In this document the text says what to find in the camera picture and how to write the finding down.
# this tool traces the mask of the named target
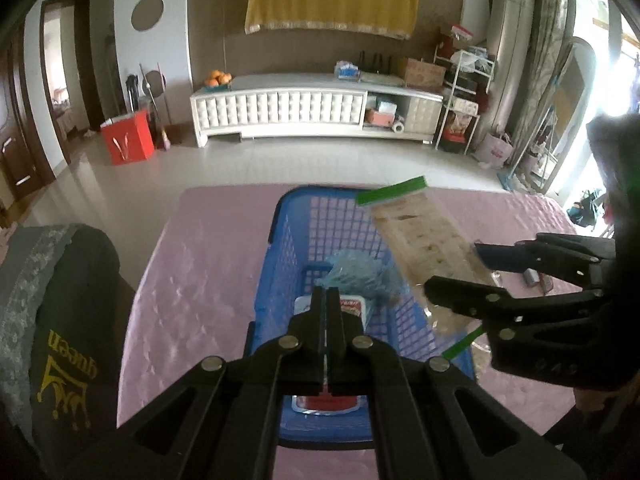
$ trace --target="storage basket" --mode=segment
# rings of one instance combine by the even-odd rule
[[[367,251],[384,261],[391,253],[376,231],[366,208],[356,204],[359,189],[306,186],[285,194],[276,207],[269,247],[255,298],[252,352],[262,343],[286,333],[294,301],[312,293],[318,278],[332,266],[325,259],[340,249]],[[377,308],[366,333],[389,343],[403,357],[426,361],[462,338],[435,337],[425,313],[405,287],[393,308]],[[469,351],[453,363],[474,376]],[[305,415],[291,409],[285,397],[280,444],[305,449],[370,447],[372,440],[366,400],[354,412]]]

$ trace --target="tile floor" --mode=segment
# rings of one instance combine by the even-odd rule
[[[83,222],[105,231],[122,277],[137,287],[180,194],[196,186],[356,184],[384,186],[425,175],[430,186],[502,191],[494,171],[418,142],[372,139],[210,139],[173,146],[145,161],[112,166],[102,139],[84,143],[73,163],[33,204],[25,225]]]
[[[31,204],[36,202],[44,192],[45,190],[40,189],[12,203],[9,209],[0,214],[0,227],[9,227],[14,222],[22,224],[29,215]]]

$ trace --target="red gift bag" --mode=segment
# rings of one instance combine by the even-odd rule
[[[154,152],[154,143],[146,122],[146,112],[123,115],[100,127],[102,138],[114,165],[147,160]]]

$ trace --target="fruit bowl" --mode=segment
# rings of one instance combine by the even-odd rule
[[[205,91],[207,92],[224,92],[225,90],[229,90],[229,83],[224,84],[224,85],[217,85],[217,86],[207,86],[204,85],[203,88],[205,89]]]

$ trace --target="red box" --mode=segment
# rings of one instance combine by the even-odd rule
[[[147,160],[153,155],[155,147],[145,111],[122,115],[112,121],[112,124],[103,124],[100,131],[114,165]]]
[[[367,110],[364,114],[365,122],[374,126],[385,126],[386,128],[393,126],[395,119],[396,116],[393,114],[385,114],[376,110]]]

